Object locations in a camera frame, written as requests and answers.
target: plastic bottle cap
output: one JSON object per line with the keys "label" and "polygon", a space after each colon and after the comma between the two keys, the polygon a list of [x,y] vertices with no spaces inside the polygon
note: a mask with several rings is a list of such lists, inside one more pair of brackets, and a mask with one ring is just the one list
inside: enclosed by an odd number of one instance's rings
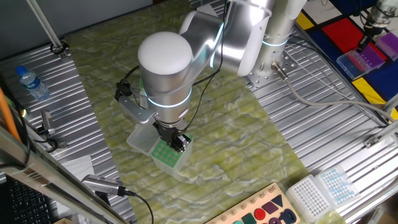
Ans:
{"label": "plastic bottle cap", "polygon": [[27,73],[27,70],[26,70],[25,66],[20,65],[20,66],[18,66],[18,67],[15,69],[15,72],[16,72],[18,75],[25,75],[25,74]]}

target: green marbled mat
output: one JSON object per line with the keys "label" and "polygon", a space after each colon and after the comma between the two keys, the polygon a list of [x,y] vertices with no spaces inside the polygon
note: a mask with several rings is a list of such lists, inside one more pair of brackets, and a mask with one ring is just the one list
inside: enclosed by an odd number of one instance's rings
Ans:
{"label": "green marbled mat", "polygon": [[[115,83],[138,64],[138,46],[148,35],[178,32],[191,10],[187,0],[170,0],[67,37],[121,180],[148,200],[155,223],[204,223],[272,182],[287,190],[308,175],[243,79],[232,73],[214,77],[188,129],[195,142],[180,171],[183,181],[127,145],[136,122],[113,99]],[[193,88],[187,121],[204,86]],[[136,198],[130,202],[138,222],[150,223],[146,205]],[[340,222],[337,213],[322,221]]]}

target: orange pole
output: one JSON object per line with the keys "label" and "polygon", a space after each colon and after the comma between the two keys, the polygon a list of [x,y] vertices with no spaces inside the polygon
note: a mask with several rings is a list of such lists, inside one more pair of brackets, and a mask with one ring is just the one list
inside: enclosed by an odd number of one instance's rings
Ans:
{"label": "orange pole", "polygon": [[10,107],[8,106],[6,96],[2,89],[0,88],[0,108],[4,115],[4,119],[6,120],[8,131],[16,138],[18,141],[21,141],[19,137],[17,127],[15,126],[14,118],[12,117]]}

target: red square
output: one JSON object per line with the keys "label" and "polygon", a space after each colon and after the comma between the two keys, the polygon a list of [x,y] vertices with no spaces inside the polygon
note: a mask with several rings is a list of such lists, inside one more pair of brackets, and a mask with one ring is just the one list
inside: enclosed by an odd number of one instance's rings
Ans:
{"label": "red square", "polygon": [[347,18],[327,25],[322,30],[344,53],[354,50],[363,37],[363,33]]}

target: glowing blue ring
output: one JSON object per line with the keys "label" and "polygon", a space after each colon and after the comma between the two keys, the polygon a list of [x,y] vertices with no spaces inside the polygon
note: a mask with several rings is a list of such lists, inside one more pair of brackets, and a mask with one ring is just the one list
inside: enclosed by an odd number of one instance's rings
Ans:
{"label": "glowing blue ring", "polygon": [[153,100],[151,100],[150,98],[148,98],[148,100],[149,100],[152,104],[154,104],[154,105],[156,105],[156,106],[159,106],[159,107],[163,107],[163,108],[173,108],[173,107],[180,106],[181,104],[185,103],[185,102],[189,99],[189,97],[191,96],[191,93],[192,93],[192,88],[191,88],[191,90],[189,91],[188,96],[187,96],[183,101],[181,101],[181,102],[179,102],[179,103],[177,103],[177,104],[174,104],[174,105],[161,105],[161,104],[155,103],[155,102],[154,102]]}
{"label": "glowing blue ring", "polygon": [[266,45],[268,45],[268,46],[271,46],[271,47],[278,47],[278,46],[282,46],[282,45],[286,44],[286,43],[287,43],[287,40],[286,40],[285,42],[281,43],[281,44],[269,44],[269,43],[267,43],[267,42],[265,42],[265,41],[263,41],[262,43],[263,43],[263,44],[266,44]]}
{"label": "glowing blue ring", "polygon": [[[224,28],[224,22],[221,24],[220,28],[218,29],[218,33],[217,33],[216,39],[214,41],[212,50],[214,50],[214,48],[217,46],[218,40],[220,39],[221,33],[223,32],[223,28]],[[214,52],[210,58],[210,67],[211,68],[213,68],[213,66],[214,66],[214,56],[215,55],[216,55],[216,52]]]}
{"label": "glowing blue ring", "polygon": [[213,50],[214,50],[214,48],[216,47],[216,45],[217,45],[217,43],[218,43],[218,39],[219,39],[220,36],[221,36],[221,33],[222,33],[222,31],[223,31],[223,28],[224,28],[224,22],[221,24],[220,29],[218,30],[216,39],[215,39],[215,41],[214,41]]}
{"label": "glowing blue ring", "polygon": [[210,67],[213,68],[214,66],[214,56],[216,55],[216,52],[213,53],[213,55],[210,58]]}

